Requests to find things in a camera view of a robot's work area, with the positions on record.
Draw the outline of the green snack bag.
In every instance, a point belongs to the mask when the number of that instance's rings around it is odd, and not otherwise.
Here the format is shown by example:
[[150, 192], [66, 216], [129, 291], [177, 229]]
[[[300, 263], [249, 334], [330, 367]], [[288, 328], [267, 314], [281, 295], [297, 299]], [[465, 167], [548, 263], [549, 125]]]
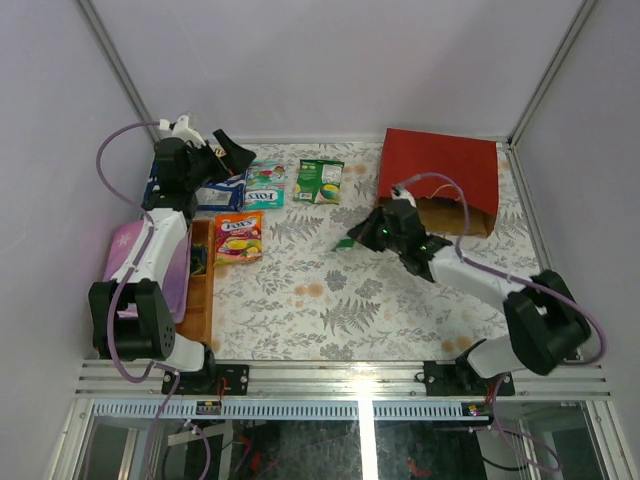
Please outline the green snack bag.
[[351, 238], [343, 238], [338, 241], [333, 250], [336, 252], [350, 250], [354, 247], [355, 241]]
[[339, 204], [344, 163], [301, 159], [293, 200], [312, 204]]

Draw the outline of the blue chips bag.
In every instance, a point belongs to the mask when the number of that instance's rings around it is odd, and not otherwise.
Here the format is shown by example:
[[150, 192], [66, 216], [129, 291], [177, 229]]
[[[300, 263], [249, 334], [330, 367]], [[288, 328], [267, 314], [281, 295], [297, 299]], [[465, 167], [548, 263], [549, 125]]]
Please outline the blue chips bag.
[[182, 174], [153, 173], [148, 181], [142, 208], [170, 209], [192, 219], [197, 211], [240, 212], [244, 208], [247, 173], [220, 183], [207, 183], [197, 190], [187, 185]]

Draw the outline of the green Fox's candy bag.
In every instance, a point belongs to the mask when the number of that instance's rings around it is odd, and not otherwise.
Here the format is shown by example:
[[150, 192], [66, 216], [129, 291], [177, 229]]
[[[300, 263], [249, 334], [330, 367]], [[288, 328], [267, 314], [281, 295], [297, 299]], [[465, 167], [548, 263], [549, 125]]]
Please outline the green Fox's candy bag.
[[244, 210], [279, 209], [284, 206], [286, 169], [273, 160], [254, 162], [247, 173]]

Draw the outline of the red paper bag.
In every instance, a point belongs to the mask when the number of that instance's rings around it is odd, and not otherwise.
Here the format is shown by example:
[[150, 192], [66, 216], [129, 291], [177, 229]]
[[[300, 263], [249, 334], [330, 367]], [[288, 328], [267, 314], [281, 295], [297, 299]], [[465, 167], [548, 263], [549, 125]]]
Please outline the red paper bag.
[[389, 128], [376, 203], [389, 203], [393, 186], [431, 173], [407, 187], [426, 229], [487, 238], [499, 210], [498, 166], [494, 141]]

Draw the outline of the orange candy bag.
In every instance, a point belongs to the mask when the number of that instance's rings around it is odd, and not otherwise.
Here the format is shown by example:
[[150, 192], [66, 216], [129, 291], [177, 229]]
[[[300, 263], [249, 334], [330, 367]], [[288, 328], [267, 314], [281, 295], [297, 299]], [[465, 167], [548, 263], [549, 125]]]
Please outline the orange candy bag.
[[250, 263], [262, 258], [262, 212], [220, 214], [214, 223], [215, 266]]

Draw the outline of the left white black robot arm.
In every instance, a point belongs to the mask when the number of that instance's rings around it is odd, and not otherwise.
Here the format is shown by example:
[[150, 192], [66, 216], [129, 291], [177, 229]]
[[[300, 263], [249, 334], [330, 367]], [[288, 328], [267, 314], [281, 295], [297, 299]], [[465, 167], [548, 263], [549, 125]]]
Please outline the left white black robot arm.
[[137, 205], [141, 219], [112, 241], [106, 277], [89, 290], [93, 345], [131, 383], [146, 377], [131, 374], [125, 362], [144, 360], [148, 370], [184, 378], [204, 395], [219, 381], [214, 354], [177, 333], [175, 322], [186, 309], [196, 193], [245, 172], [256, 155], [222, 129], [209, 142], [176, 122], [155, 125], [169, 135], [154, 145], [151, 184]]

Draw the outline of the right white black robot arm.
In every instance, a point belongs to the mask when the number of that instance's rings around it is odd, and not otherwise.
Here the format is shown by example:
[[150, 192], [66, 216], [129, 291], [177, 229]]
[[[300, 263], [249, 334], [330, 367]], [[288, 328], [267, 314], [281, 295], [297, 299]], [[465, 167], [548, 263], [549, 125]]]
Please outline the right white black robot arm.
[[455, 360], [457, 385], [467, 394], [518, 370], [546, 376], [591, 337], [586, 315], [559, 274], [544, 270], [520, 278], [481, 264], [427, 232], [408, 200], [375, 208], [348, 237], [374, 252], [390, 250], [410, 274], [460, 290], [503, 314], [507, 335], [481, 340]]

